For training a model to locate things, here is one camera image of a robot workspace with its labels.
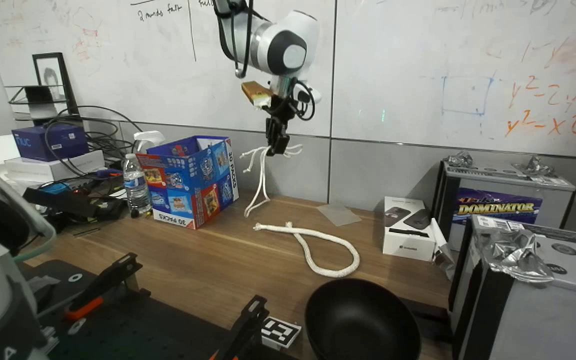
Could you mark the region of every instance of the plastic water bottle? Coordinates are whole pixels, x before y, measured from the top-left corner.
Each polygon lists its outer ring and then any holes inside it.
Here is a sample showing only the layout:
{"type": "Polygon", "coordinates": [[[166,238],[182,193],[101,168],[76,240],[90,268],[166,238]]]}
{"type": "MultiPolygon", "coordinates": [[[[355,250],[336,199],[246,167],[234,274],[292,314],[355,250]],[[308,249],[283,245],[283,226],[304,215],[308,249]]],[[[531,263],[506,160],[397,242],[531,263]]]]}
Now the plastic water bottle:
{"type": "Polygon", "coordinates": [[[132,214],[144,214],[153,208],[144,170],[134,153],[126,154],[126,161],[123,164],[123,187],[126,189],[128,207],[132,214]]]}

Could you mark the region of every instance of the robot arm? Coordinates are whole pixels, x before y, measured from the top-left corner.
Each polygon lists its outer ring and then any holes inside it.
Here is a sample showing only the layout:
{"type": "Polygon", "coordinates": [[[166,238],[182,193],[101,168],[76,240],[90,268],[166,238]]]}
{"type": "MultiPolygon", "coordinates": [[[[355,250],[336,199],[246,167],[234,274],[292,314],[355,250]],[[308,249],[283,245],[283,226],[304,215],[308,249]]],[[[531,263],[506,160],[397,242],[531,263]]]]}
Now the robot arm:
{"type": "MultiPolygon", "coordinates": [[[[297,115],[310,120],[315,104],[320,102],[318,91],[307,85],[308,70],[313,64],[319,25],[317,20],[301,11],[291,11],[286,18],[272,23],[254,12],[254,0],[215,0],[214,11],[219,23],[219,39],[223,53],[235,62],[238,78],[246,76],[247,66],[272,76],[270,105],[262,107],[270,117],[266,119],[265,136],[271,147],[269,156],[283,154],[290,141],[286,134],[288,121],[297,115]],[[308,105],[310,117],[305,117],[308,105]]],[[[242,88],[249,97],[261,85],[242,88]]]]}

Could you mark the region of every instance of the blue marker drawing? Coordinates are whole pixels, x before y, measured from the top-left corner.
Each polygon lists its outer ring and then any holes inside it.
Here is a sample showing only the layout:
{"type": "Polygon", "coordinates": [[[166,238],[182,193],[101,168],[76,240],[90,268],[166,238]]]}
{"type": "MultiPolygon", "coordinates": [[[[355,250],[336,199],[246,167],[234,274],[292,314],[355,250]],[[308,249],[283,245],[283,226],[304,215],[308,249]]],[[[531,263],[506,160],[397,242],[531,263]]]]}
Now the blue marker drawing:
{"type": "Polygon", "coordinates": [[[486,104],[490,87],[495,81],[492,76],[446,75],[441,94],[441,114],[452,112],[473,116],[486,115],[486,104]]]}

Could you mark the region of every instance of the whiteboard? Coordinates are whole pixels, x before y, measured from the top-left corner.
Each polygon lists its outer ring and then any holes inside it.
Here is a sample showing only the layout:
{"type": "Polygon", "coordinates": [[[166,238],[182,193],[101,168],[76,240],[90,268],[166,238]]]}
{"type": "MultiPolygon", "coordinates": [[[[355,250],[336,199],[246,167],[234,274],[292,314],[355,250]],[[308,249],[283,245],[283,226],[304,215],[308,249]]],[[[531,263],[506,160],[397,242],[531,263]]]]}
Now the whiteboard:
{"type": "Polygon", "coordinates": [[[332,136],[576,156],[576,0],[339,0],[332,136]]]}
{"type": "MultiPolygon", "coordinates": [[[[308,81],[323,99],[311,121],[292,120],[288,132],[328,136],[334,0],[266,0],[254,9],[271,21],[291,10],[318,19],[308,81]]],[[[145,123],[265,131],[267,114],[253,109],[222,52],[210,0],[0,0],[4,85],[36,85],[32,55],[54,52],[64,55],[78,105],[145,123]]],[[[270,78],[250,68],[245,81],[265,85],[270,78]]]]}

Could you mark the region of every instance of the black bowl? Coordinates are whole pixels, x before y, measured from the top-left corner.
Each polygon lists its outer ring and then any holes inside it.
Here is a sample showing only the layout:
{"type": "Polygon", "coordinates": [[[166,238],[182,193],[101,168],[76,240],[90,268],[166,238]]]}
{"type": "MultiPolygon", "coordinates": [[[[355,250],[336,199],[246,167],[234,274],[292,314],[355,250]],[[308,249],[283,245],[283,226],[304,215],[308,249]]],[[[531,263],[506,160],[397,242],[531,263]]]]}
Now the black bowl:
{"type": "Polygon", "coordinates": [[[342,278],[315,290],[306,332],[319,360],[417,360],[421,334],[410,310],[370,281],[342,278]]]}

